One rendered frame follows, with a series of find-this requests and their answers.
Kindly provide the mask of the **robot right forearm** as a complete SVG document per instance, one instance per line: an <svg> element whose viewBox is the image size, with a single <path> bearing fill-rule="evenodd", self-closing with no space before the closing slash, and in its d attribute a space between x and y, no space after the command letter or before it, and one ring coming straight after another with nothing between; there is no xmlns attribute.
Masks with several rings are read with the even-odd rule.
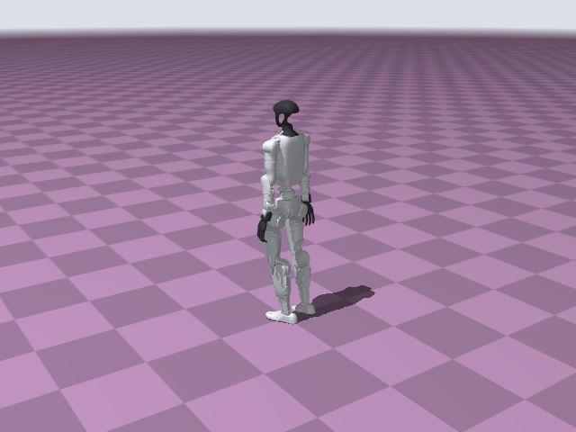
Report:
<svg viewBox="0 0 576 432"><path fill-rule="evenodd" d="M300 187L301 187L300 193L301 193L301 199L303 202L309 201L309 194L310 194L309 179L310 179L310 171L308 169L308 171L305 174L302 174L301 182L300 182Z"/></svg>

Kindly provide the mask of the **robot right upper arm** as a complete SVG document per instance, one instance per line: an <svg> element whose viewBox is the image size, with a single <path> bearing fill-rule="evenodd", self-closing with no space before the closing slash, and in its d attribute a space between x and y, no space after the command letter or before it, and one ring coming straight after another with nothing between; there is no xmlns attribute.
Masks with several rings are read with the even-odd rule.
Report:
<svg viewBox="0 0 576 432"><path fill-rule="evenodd" d="M309 169L309 144L311 138L308 134L302 133L302 135L305 139L304 170L303 170L303 173L305 174Z"/></svg>

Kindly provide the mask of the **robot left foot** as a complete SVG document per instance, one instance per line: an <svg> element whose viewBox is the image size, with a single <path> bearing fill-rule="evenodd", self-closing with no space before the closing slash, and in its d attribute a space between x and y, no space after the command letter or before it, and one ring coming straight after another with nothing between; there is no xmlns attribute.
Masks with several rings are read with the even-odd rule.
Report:
<svg viewBox="0 0 576 432"><path fill-rule="evenodd" d="M285 316L282 314L282 310L268 311L265 316L270 320L283 321L290 324L295 324L298 322L297 316L294 312L289 312L288 316Z"/></svg>

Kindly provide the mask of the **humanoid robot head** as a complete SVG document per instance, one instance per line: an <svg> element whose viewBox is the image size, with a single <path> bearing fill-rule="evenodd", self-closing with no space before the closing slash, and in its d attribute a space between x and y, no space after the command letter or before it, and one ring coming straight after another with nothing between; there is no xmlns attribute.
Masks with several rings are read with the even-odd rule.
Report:
<svg viewBox="0 0 576 432"><path fill-rule="evenodd" d="M298 136L299 134L297 132L294 131L293 129L293 125L290 124L289 122L287 122L287 119L289 116L291 116L292 113L298 113L299 112L299 107L298 105L290 100L283 100L281 102L278 102L274 105L273 107L274 109L274 113L275 113L275 122L277 124L278 127L282 127L282 131L285 137L294 137L294 136ZM280 123L279 122L279 115L283 114L284 115L284 119L283 122Z"/></svg>

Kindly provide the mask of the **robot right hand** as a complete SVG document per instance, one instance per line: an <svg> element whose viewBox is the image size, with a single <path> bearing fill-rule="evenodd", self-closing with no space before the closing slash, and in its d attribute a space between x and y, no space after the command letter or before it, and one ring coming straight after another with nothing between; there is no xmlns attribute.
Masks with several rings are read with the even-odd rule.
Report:
<svg viewBox="0 0 576 432"><path fill-rule="evenodd" d="M311 195L309 194L309 201L308 201L308 202L303 202L303 201L302 201L302 196L301 196L301 202L307 204L307 206L308 206L308 211L307 211L307 214L306 214L306 223L305 223L305 226L307 226L307 224L308 224L308 215L309 215L309 225L311 225L311 216L312 216L312 224L313 224L314 221L315 221L315 219L314 219L314 213L313 213L313 208L312 208L312 206L310 205L310 203L311 203ZM305 217L304 217L304 218L305 218ZM304 218L302 218L302 221L303 221L303 222L304 222Z"/></svg>

